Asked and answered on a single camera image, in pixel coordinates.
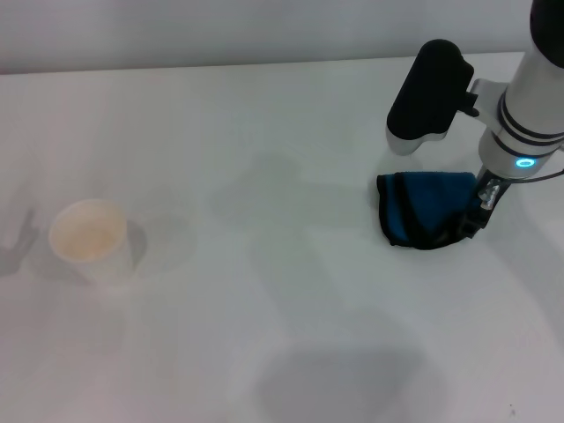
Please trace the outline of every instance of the white tabletop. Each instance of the white tabletop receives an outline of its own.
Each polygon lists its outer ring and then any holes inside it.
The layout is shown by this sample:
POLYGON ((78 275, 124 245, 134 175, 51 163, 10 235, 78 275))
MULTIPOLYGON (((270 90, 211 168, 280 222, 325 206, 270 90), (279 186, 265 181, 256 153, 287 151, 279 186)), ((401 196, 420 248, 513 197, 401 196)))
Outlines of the white tabletop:
MULTIPOLYGON (((520 57, 468 60, 509 80, 520 57)), ((564 185, 512 188, 472 241, 392 248, 371 180, 477 172, 484 129, 393 156, 411 63, 0 77, 0 421, 560 421, 564 185), (129 215, 121 290, 49 253, 88 197, 129 215)))

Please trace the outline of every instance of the cable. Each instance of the cable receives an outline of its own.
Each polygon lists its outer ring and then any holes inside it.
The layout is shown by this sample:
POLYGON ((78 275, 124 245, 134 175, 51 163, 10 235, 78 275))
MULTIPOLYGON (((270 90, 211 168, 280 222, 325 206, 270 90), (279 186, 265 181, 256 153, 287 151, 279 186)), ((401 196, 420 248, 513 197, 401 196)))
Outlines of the cable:
POLYGON ((520 179, 520 180, 511 180, 507 179, 506 182, 510 183, 533 183, 533 182, 541 182, 546 181, 547 179, 556 178, 558 176, 562 176, 564 174, 564 169, 560 170, 560 172, 556 172, 555 174, 548 174, 547 176, 541 176, 539 178, 533 179, 520 179))

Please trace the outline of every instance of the blue cloth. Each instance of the blue cloth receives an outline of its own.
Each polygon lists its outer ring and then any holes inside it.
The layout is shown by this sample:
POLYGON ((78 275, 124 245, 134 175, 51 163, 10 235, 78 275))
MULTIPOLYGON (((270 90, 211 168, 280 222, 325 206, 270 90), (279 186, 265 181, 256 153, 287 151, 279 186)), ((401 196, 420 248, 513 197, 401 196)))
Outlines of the blue cloth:
POLYGON ((378 176, 381 227, 392 245, 433 249, 460 241, 453 228, 469 207, 476 177, 470 173, 406 172, 378 176))

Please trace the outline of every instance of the cup rim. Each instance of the cup rim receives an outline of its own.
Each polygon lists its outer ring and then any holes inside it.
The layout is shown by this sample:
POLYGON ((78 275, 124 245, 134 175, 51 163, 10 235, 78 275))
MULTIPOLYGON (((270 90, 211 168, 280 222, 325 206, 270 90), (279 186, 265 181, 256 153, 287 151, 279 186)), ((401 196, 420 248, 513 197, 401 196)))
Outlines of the cup rim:
POLYGON ((99 262, 99 261, 107 258, 112 253, 115 253, 123 245, 123 243, 125 242, 125 237, 127 236, 127 225, 128 224, 127 224, 127 218, 125 217, 125 213, 123 212, 122 208, 119 207, 116 203, 114 203, 113 201, 110 201, 110 200, 104 200, 102 198, 87 198, 85 200, 80 200, 80 201, 77 201, 76 203, 70 204, 70 205, 66 206, 64 209, 62 209, 60 212, 57 213, 57 215, 55 216, 55 218, 51 222, 51 226, 49 227, 49 234, 48 234, 49 246, 51 248, 51 251, 53 251, 53 253, 55 253, 55 255, 57 257, 59 257, 61 260, 65 261, 65 262, 74 263, 74 264, 96 263, 96 262, 99 262), (123 223, 124 223, 123 230, 119 233, 119 238, 118 238, 117 242, 115 243, 115 245, 99 257, 85 258, 85 259, 68 257, 66 255, 61 254, 55 248, 55 246, 53 244, 53 237, 54 237, 53 230, 54 230, 56 224, 61 219, 63 219, 67 214, 72 212, 73 209, 76 209, 76 208, 83 206, 85 204, 107 204, 107 205, 110 205, 110 206, 116 208, 119 211, 119 213, 121 214, 122 219, 123 219, 123 223))

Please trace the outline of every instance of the paper cup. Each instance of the paper cup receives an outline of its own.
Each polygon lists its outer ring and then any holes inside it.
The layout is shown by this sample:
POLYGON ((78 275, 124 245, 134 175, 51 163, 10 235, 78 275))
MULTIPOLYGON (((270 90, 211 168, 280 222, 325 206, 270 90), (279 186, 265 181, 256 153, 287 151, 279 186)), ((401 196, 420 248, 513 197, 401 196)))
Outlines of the paper cup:
POLYGON ((127 219, 106 200, 84 200, 61 211, 49 230, 54 253, 88 280, 101 285, 133 272, 127 219))

